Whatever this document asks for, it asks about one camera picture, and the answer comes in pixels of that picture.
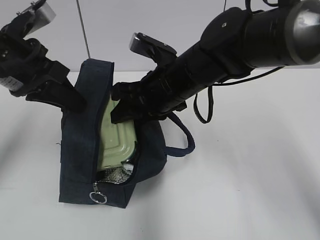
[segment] black cable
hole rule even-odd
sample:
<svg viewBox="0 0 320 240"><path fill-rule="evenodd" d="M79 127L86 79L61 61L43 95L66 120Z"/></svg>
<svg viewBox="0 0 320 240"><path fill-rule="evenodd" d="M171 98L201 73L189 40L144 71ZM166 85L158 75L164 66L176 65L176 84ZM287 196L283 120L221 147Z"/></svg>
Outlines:
<svg viewBox="0 0 320 240"><path fill-rule="evenodd" d="M284 67L283 66L279 66L279 67L276 67L270 71L267 71L263 74L260 74L258 76L253 76L253 77L250 77L250 78L247 78L247 79L243 79L243 80L239 80L239 81L233 81L233 82L227 82L227 83L215 83L213 84L212 86L231 86L231 85L236 85L236 84L242 84L242 83L246 83L246 82L249 82L249 81L253 81L253 80L256 80L256 79L260 79L260 78L263 78L265 76L268 76L270 74L273 74L274 72L276 71L279 71L280 69L283 69Z"/></svg>
<svg viewBox="0 0 320 240"><path fill-rule="evenodd" d="M270 7L273 7L273 8L279 7L279 3L269 3L268 0L262 0L262 1Z"/></svg>
<svg viewBox="0 0 320 240"><path fill-rule="evenodd" d="M226 7L227 7L227 0L224 0L224 7L223 7L223 11L226 11Z"/></svg>
<svg viewBox="0 0 320 240"><path fill-rule="evenodd" d="M194 110L196 117L203 124L210 123L212 120L212 117L214 115L214 104L215 104L213 87L212 86L208 87L208 117L206 120L201 116L201 113L199 112L197 100L198 100L198 94L195 95L195 99L193 101L193 110Z"/></svg>
<svg viewBox="0 0 320 240"><path fill-rule="evenodd" d="M251 9L251 0L245 0L245 8L252 13L252 9Z"/></svg>

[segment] bag handle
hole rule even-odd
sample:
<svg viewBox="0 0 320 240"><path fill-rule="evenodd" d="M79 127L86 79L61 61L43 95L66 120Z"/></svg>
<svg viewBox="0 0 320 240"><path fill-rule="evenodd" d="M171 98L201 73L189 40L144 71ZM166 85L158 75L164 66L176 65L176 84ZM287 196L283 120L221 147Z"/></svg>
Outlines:
<svg viewBox="0 0 320 240"><path fill-rule="evenodd" d="M183 148L166 146L165 154L172 157L177 157L177 158L185 157L186 155L192 153L196 148L194 137L192 136L191 132L187 129L187 127L182 123L182 121L179 119L179 117L176 114L171 112L167 116L172 122L174 122L184 132L188 141L188 147L183 149Z"/></svg>

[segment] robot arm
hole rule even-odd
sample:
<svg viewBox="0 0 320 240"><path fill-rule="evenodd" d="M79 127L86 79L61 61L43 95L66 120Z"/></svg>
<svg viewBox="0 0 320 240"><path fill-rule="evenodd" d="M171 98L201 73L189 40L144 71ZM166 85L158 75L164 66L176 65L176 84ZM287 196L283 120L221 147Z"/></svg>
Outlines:
<svg viewBox="0 0 320 240"><path fill-rule="evenodd" d="M213 84L242 79L260 67L311 65L320 61L320 2L279 0L269 11L233 7L204 30L200 41L179 57L176 51L142 33L131 50L157 63L141 81L118 83L112 99L113 123L163 119L187 107L186 100Z"/></svg>
<svg viewBox="0 0 320 240"><path fill-rule="evenodd" d="M15 97L81 112L86 101L67 79L69 69L46 58L48 50L26 35L50 23L55 13L46 0L31 6L0 32L0 85Z"/></svg>

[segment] zipper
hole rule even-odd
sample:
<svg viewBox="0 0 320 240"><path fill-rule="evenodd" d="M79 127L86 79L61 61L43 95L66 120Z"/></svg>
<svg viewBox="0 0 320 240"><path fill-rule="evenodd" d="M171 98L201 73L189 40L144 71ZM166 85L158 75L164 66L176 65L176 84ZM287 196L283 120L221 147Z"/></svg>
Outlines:
<svg viewBox="0 0 320 240"><path fill-rule="evenodd" d="M99 195L99 196L103 197L103 198L104 198L104 201L99 201L99 200L97 200L97 199L95 198L96 195ZM90 192L89 197L90 197L91 200L94 201L96 204L106 204L107 201L108 201L107 196L104 195L102 192L99 191L98 183L97 183L97 182L94 182L94 183L93 183L93 191Z"/></svg>

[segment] metal rod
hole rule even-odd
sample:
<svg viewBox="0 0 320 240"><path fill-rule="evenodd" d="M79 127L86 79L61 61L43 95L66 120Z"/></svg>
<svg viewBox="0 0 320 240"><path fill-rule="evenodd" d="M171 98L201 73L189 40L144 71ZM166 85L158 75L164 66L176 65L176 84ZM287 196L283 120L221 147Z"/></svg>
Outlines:
<svg viewBox="0 0 320 240"><path fill-rule="evenodd" d="M82 13L81 13L81 9L80 9L79 0L76 0L76 5L77 5L77 8L78 8L78 12L79 12L79 17L80 17L80 22L81 22L81 27L82 27L82 33L83 33L85 47L86 47L86 52L88 54L88 58L90 59L91 56L90 56L90 51L89 51L89 45L88 45L88 40L87 40L87 35L86 35L86 30L85 30L85 25L84 25L84 20L82 18Z"/></svg>

